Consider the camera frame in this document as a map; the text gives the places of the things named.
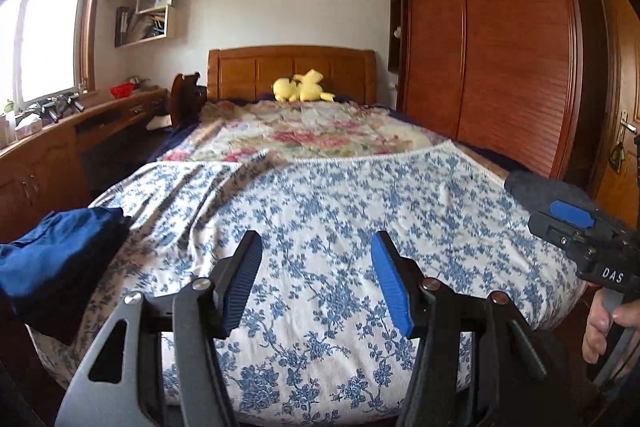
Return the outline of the person's right hand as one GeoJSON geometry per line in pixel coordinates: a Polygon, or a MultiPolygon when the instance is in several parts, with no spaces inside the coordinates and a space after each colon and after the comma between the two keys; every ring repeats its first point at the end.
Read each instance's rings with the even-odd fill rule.
{"type": "Polygon", "coordinates": [[[613,323],[624,329],[634,329],[639,336],[639,301],[626,303],[613,312],[603,306],[604,289],[598,289],[590,306],[584,338],[582,338],[582,357],[589,364],[596,364],[606,350],[606,335],[613,323]]]}

